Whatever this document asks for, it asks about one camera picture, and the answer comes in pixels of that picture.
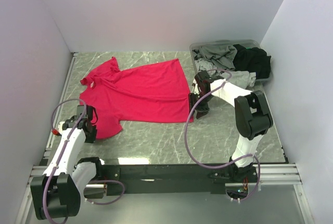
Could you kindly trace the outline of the red t-shirt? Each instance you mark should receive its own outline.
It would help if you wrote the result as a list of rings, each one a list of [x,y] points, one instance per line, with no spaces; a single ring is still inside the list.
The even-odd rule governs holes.
[[[120,70],[117,59],[82,78],[80,93],[96,109],[97,139],[117,135],[122,121],[183,123],[190,112],[190,89],[181,63],[173,59]]]

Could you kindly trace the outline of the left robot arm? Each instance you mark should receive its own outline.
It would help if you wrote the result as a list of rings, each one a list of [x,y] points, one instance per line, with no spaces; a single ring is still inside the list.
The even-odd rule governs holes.
[[[93,106],[79,105],[74,116],[52,130],[61,138],[59,146],[49,166],[30,184],[37,219],[76,216],[86,185],[102,181],[104,170],[98,157],[78,159],[83,144],[93,143],[96,139],[97,120]]]

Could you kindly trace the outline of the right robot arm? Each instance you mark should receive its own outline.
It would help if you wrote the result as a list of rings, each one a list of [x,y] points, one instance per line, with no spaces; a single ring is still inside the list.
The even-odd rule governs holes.
[[[185,123],[184,142],[190,158],[207,169],[227,169],[227,176],[235,182],[242,181],[253,168],[257,147],[263,136],[273,126],[273,118],[264,93],[260,90],[242,89],[228,80],[228,77],[211,77],[208,71],[200,71],[194,78],[193,93],[188,95],[189,115]],[[201,118],[209,113],[209,101],[217,97],[234,107],[235,123],[239,133],[236,150],[224,165],[209,166],[197,161],[187,143],[187,128],[193,115]]]

